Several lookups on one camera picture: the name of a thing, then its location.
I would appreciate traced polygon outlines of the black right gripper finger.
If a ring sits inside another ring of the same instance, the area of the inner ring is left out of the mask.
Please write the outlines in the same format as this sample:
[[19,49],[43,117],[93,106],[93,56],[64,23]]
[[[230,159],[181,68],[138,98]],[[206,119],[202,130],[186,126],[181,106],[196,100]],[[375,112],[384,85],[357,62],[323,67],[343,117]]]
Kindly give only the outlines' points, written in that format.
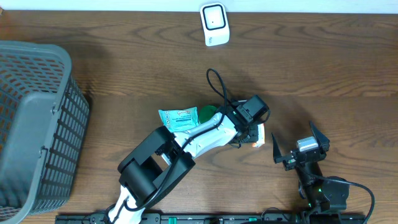
[[283,161],[283,157],[273,133],[271,133],[271,137],[272,137],[273,160],[274,163],[277,164]]
[[314,125],[312,121],[309,121],[310,129],[313,133],[313,137],[318,143],[319,148],[323,152],[329,151],[330,148],[330,140],[321,132],[318,130],[318,128]]

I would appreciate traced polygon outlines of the green lid jar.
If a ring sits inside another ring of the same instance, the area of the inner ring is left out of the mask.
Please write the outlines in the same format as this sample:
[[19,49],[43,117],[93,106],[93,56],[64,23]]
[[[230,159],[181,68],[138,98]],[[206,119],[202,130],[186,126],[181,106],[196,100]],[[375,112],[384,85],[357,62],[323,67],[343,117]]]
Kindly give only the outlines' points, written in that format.
[[200,124],[203,124],[209,121],[214,114],[216,113],[217,107],[213,105],[204,106],[198,113],[198,121]]

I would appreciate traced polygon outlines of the teal wet wipes pack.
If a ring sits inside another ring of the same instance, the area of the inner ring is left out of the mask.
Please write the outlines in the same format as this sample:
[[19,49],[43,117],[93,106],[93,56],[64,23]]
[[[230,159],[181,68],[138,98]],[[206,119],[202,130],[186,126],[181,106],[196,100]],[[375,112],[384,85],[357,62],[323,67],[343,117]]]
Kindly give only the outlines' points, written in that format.
[[158,110],[163,125],[171,132],[186,131],[199,125],[197,107],[184,110]]

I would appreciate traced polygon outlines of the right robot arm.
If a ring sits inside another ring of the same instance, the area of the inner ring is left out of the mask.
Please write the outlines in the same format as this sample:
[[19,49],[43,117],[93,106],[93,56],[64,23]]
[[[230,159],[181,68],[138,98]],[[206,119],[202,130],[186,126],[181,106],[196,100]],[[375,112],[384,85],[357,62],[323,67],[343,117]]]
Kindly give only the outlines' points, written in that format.
[[310,123],[312,136],[297,141],[297,147],[282,155],[276,138],[272,137],[273,160],[282,163],[286,171],[295,170],[299,179],[299,192],[308,200],[309,210],[302,215],[306,221],[317,215],[337,215],[346,209],[349,185],[336,176],[323,176],[318,163],[326,158],[330,140]]

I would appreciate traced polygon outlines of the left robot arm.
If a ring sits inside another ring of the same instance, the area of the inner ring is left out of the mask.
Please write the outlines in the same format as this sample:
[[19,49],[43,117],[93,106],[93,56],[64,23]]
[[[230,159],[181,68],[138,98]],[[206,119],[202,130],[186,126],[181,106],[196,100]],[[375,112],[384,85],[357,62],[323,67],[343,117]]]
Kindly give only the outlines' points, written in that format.
[[118,201],[106,210],[105,223],[140,223],[141,215],[168,195],[195,165],[195,159],[227,144],[256,144],[265,136],[263,115],[270,109],[257,95],[226,102],[192,129],[150,133],[121,163]]

